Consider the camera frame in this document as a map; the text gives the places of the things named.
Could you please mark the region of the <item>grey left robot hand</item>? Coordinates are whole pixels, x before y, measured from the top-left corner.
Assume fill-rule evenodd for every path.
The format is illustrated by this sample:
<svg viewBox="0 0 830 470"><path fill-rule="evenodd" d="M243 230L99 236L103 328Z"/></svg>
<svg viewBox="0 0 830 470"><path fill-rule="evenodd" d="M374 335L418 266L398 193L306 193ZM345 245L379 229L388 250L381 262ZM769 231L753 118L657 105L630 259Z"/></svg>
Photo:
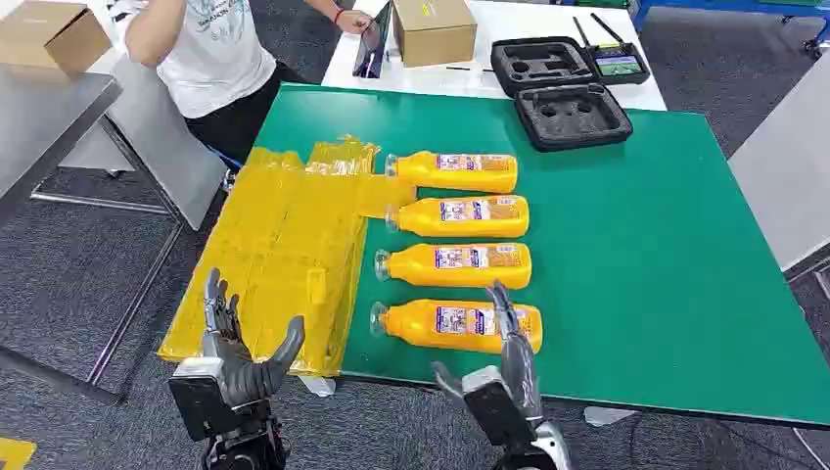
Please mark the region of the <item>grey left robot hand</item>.
<svg viewBox="0 0 830 470"><path fill-rule="evenodd" d="M267 360L255 362L242 337L239 297L227 298L228 282L213 268L204 287L204 356L220 360L220 391L231 407L272 397L281 387L305 340L304 318L288 323L283 343Z"/></svg>

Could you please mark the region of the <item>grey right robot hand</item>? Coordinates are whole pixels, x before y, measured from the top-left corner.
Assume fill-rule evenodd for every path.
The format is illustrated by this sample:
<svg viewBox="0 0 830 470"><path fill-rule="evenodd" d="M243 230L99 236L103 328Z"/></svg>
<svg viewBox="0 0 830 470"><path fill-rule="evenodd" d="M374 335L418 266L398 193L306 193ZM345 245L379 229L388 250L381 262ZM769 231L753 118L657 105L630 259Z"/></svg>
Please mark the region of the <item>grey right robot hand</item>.
<svg viewBox="0 0 830 470"><path fill-rule="evenodd" d="M501 336L501 365L474 371L459 380L443 363L431 363L436 382L447 395L471 412L497 445L516 439L530 442L544 422L533 351L520 330L517 312L505 286L496 280L487 289Z"/></svg>

